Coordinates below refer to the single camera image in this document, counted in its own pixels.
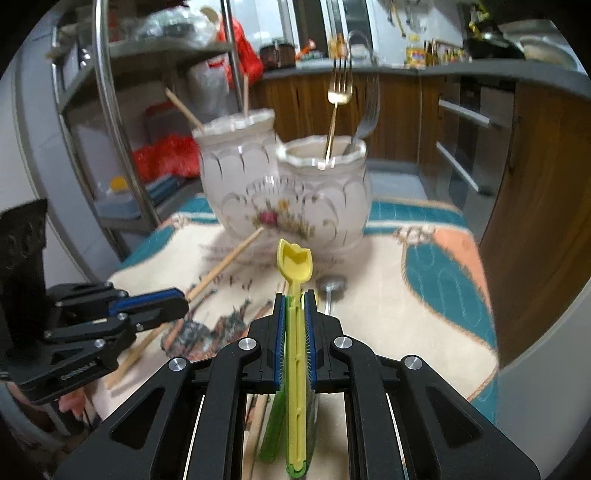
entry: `metal spoon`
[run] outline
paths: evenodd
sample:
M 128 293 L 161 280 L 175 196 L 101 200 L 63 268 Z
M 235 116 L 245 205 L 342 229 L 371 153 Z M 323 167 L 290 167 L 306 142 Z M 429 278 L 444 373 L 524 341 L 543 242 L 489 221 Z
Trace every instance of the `metal spoon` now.
M 316 281 L 316 287 L 319 292 L 324 292 L 326 295 L 324 314 L 330 315 L 332 297 L 338 296 L 338 294 L 345 290 L 347 287 L 347 278 L 342 275 L 325 275 Z

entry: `plastic bag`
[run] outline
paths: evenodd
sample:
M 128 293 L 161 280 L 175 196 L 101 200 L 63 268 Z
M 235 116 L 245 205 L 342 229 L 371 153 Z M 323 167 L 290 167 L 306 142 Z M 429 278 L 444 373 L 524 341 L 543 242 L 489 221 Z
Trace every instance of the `plastic bag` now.
M 175 7 L 156 12 L 147 17 L 137 29 L 138 38 L 185 38 L 204 47 L 217 34 L 216 26 L 201 12 L 187 7 Z
M 223 68 L 210 67 L 206 61 L 194 65 L 187 72 L 187 84 L 202 121 L 233 113 L 229 111 L 230 88 Z
M 143 182 L 171 173 L 180 177 L 199 176 L 199 146 L 193 137 L 173 134 L 134 152 L 134 161 Z

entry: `floral pattern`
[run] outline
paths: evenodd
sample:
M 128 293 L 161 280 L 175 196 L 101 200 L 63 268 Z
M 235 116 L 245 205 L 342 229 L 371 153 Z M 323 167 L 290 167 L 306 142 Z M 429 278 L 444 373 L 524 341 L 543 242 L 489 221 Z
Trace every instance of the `floral pattern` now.
M 432 243 L 435 227 L 433 225 L 404 226 L 393 233 L 401 244 L 420 245 Z
M 280 198 L 277 207 L 273 207 L 269 199 L 265 202 L 265 209 L 255 206 L 255 214 L 251 217 L 252 225 L 259 228 L 261 225 L 273 226 L 283 232 L 295 233 L 304 240 L 314 236 L 316 228 L 306 221 L 302 213 L 291 213 L 290 202 Z

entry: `kitchen counter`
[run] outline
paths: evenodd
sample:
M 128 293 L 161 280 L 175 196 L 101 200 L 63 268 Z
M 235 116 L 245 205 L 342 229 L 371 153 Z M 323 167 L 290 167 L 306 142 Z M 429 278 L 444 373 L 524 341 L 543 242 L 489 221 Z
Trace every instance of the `kitchen counter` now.
M 328 73 L 332 69 L 332 64 L 329 61 L 315 61 L 315 63 L 317 65 L 267 72 L 263 75 L 263 79 L 272 80 L 294 75 Z M 555 65 L 534 60 L 475 60 L 472 62 L 436 65 L 433 67 L 427 67 L 424 70 L 406 69 L 386 64 L 374 67 L 367 63 L 361 63 L 356 66 L 354 63 L 353 70 L 357 73 L 373 73 L 378 71 L 379 73 L 420 77 L 467 75 L 524 80 L 526 82 L 552 86 L 565 92 L 572 93 L 573 95 L 591 100 L 591 80 L 584 73 L 579 73 L 574 70 L 566 70 Z

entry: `wooden chopstick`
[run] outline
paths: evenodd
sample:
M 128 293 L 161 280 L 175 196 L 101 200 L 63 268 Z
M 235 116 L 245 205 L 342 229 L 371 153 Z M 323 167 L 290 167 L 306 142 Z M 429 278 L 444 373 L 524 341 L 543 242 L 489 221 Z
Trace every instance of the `wooden chopstick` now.
M 166 88 L 164 89 L 164 93 L 166 93 L 166 96 L 174 104 L 174 106 L 178 108 L 185 117 L 187 117 L 187 120 L 189 120 L 189 122 L 191 122 L 202 132 L 204 131 L 203 124 L 199 121 L 199 118 L 193 115 L 193 112 L 189 110 L 187 106 L 183 102 L 181 102 L 181 100 L 173 92 Z
M 251 110 L 250 95 L 248 92 L 248 75 L 244 75 L 244 85 L 242 91 L 242 103 L 244 105 L 244 116 L 248 116 Z
M 211 281 L 216 278 L 222 271 L 231 264 L 236 257 L 240 255 L 247 247 L 256 240 L 256 238 L 265 231 L 265 227 L 260 226 L 254 233 L 251 234 L 246 240 L 244 240 L 240 245 L 238 245 L 226 258 L 224 258 L 210 273 L 208 273 L 205 278 L 201 281 L 199 285 L 197 285 L 194 289 L 192 289 L 189 293 L 185 295 L 185 298 L 189 303 L 191 303 L 197 295 L 199 295 Z
M 197 285 L 194 289 L 189 291 L 185 295 L 185 298 L 189 303 L 197 297 L 206 287 L 209 285 L 214 278 L 216 278 L 222 271 L 230 265 L 236 257 L 240 255 L 247 247 L 250 246 L 251 243 L 256 240 L 256 238 L 263 233 L 265 227 L 259 227 L 251 236 L 249 236 L 246 240 L 240 243 L 232 252 L 224 258 L 210 273 L 208 273 L 205 278 L 201 281 L 199 285 Z M 160 336 L 161 333 L 166 329 L 168 323 L 163 323 L 158 328 L 153 329 L 149 332 L 149 334 L 141 341 L 141 343 L 136 347 L 132 348 L 129 352 L 129 355 L 123 360 L 121 365 L 117 370 L 111 373 L 107 378 L 103 380 L 105 387 L 107 390 L 113 388 L 117 383 L 123 379 L 125 374 L 131 369 L 132 366 L 139 360 L 139 357 L 144 353 L 144 350 L 148 348 L 148 345 L 154 341 L 154 339 Z
M 252 413 L 251 429 L 248 431 L 248 440 L 246 441 L 242 457 L 242 480 L 251 480 L 252 478 L 252 468 L 255 463 L 258 440 L 261 436 L 262 421 L 265 418 L 269 395 L 255 395 L 253 400 L 256 401 L 256 403 L 254 406 L 254 412 Z

